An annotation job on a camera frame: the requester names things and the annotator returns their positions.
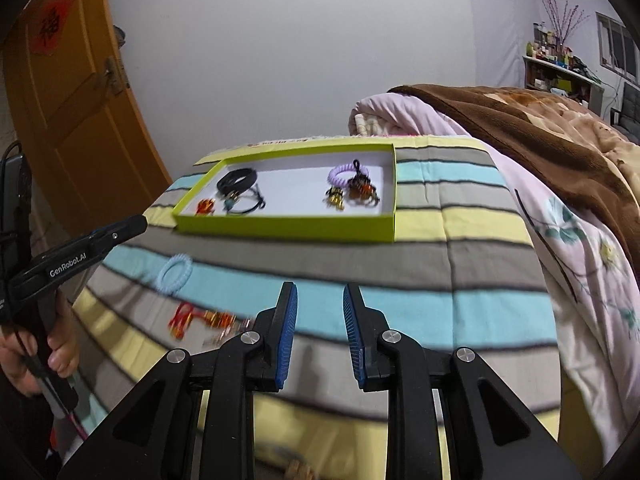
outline metal screw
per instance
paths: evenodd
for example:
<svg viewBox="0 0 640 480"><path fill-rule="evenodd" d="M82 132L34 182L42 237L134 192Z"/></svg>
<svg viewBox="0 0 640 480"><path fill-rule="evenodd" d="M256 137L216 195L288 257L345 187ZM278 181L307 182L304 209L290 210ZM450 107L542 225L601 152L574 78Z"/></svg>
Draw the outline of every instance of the metal screw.
<svg viewBox="0 0 640 480"><path fill-rule="evenodd" d="M260 334L253 330L249 330L249 332L245 332L240 336L240 341L247 345L254 345L260 341Z"/></svg>
<svg viewBox="0 0 640 480"><path fill-rule="evenodd" d="M387 343L397 343L402 339L402 335L398 332L398 330L385 330L382 333L382 339L384 339Z"/></svg>
<svg viewBox="0 0 640 480"><path fill-rule="evenodd" d="M470 363L476 358L476 353L471 348L458 348L456 355L465 363Z"/></svg>
<svg viewBox="0 0 640 480"><path fill-rule="evenodd" d="M184 353L184 350L176 348L166 355L166 360L175 365L181 363L185 357L187 357L187 354Z"/></svg>

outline blue hair tie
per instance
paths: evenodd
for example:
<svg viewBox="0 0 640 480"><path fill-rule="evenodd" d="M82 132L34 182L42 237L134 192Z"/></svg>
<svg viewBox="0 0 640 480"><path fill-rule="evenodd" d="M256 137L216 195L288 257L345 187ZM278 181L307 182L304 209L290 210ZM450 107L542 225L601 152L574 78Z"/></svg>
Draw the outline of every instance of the blue hair tie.
<svg viewBox="0 0 640 480"><path fill-rule="evenodd" d="M163 283L162 281L169 270L179 264L184 265L182 273L172 283ZM172 256L169 258L169 261L164 264L164 267L160 269L160 272L158 272L158 276L156 277L156 290L160 292L160 294L164 294L166 296L178 292L184 287L185 283L187 283L192 271L193 260L188 254L176 254L175 256Z"/></svg>

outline door panel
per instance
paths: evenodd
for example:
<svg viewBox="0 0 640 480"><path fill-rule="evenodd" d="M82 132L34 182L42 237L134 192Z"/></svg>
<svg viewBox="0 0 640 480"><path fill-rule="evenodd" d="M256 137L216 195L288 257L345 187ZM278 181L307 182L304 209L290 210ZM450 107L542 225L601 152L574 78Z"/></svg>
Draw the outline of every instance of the door panel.
<svg viewBox="0 0 640 480"><path fill-rule="evenodd" d="M143 212L170 180L129 89L107 0L72 0L65 21L49 20L60 1L26 7L5 43L4 73L34 177L77 235ZM48 30L57 47L34 54L31 43Z"/></svg>

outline black chair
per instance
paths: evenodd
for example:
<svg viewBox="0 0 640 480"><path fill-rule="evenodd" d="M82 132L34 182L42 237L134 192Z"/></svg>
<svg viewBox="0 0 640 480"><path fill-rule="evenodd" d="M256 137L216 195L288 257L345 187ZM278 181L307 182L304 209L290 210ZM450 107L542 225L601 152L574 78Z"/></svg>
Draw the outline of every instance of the black chair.
<svg viewBox="0 0 640 480"><path fill-rule="evenodd" d="M611 109L611 126L631 142L640 144L640 90L625 83L621 108Z"/></svg>

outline black cord bracelet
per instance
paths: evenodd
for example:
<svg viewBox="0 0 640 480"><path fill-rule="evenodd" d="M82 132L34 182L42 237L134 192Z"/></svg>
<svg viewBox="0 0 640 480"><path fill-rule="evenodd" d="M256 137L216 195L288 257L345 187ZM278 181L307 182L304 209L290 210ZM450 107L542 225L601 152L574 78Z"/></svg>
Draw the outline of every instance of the black cord bracelet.
<svg viewBox="0 0 640 480"><path fill-rule="evenodd" d="M245 215L256 209L263 209L266 205L264 198L260 194L258 186L253 186L258 180L258 174L251 168L241 168L240 170L229 171L218 181L218 191L225 197L225 211L227 214ZM240 195L246 191L253 193L256 203L253 207L243 211L232 211L233 206L238 202Z"/></svg>

